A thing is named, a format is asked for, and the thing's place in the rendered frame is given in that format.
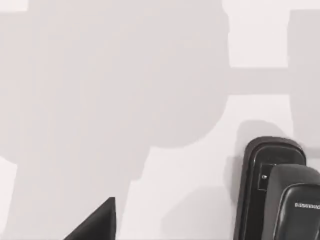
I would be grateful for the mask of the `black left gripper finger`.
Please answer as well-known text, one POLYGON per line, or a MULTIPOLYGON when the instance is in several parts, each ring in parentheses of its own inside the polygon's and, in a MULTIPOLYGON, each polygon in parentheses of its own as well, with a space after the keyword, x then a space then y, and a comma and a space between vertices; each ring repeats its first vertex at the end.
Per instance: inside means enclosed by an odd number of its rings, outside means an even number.
POLYGON ((116 198, 109 197, 63 240, 116 240, 116 198))

